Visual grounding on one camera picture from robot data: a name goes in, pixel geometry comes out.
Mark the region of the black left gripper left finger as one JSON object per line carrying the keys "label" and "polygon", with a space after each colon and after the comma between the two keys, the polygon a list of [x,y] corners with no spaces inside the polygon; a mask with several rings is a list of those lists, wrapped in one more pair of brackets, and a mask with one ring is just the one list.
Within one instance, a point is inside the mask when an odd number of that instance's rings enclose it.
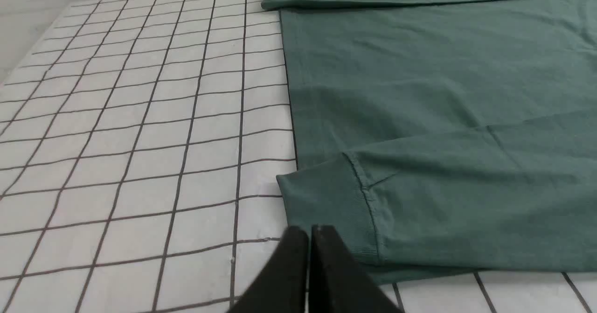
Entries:
{"label": "black left gripper left finger", "polygon": [[286,228],[275,251],[230,313],[303,313],[309,238],[296,226]]}

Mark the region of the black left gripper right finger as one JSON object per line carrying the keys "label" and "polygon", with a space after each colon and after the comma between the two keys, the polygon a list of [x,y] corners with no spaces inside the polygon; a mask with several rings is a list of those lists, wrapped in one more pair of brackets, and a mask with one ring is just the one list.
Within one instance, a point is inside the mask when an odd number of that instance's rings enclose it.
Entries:
{"label": "black left gripper right finger", "polygon": [[311,233],[311,313],[401,313],[354,260],[337,230],[316,225]]}

